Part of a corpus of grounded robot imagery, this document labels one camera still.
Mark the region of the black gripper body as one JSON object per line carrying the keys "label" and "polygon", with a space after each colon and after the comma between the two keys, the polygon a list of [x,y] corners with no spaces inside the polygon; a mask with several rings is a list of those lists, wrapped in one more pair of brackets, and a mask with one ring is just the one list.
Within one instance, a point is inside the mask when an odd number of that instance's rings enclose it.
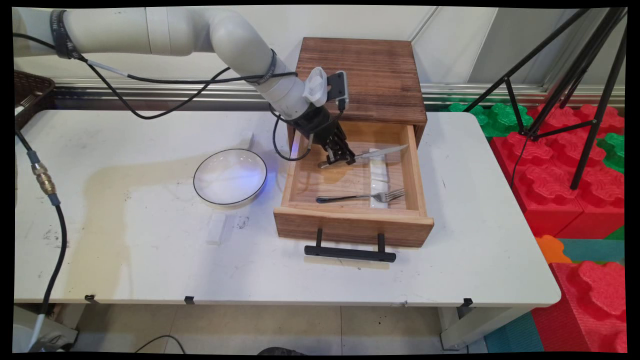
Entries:
{"label": "black gripper body", "polygon": [[346,150],[346,135],[339,124],[342,115],[342,111],[332,115],[324,105],[310,105],[302,115],[290,120],[290,125],[307,139],[313,136],[311,142],[326,152],[340,152]]}

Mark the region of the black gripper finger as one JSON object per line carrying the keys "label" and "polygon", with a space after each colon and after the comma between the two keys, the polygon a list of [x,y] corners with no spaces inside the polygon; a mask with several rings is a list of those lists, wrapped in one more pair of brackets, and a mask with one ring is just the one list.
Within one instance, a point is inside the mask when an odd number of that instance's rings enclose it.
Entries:
{"label": "black gripper finger", "polygon": [[326,160],[322,162],[322,168],[346,161],[345,146],[340,141],[328,141],[324,147],[327,152]]}
{"label": "black gripper finger", "polygon": [[339,141],[343,144],[346,150],[346,165],[350,166],[355,162],[355,153],[350,149],[348,142],[346,141],[346,134],[342,129],[334,130],[334,141]]}

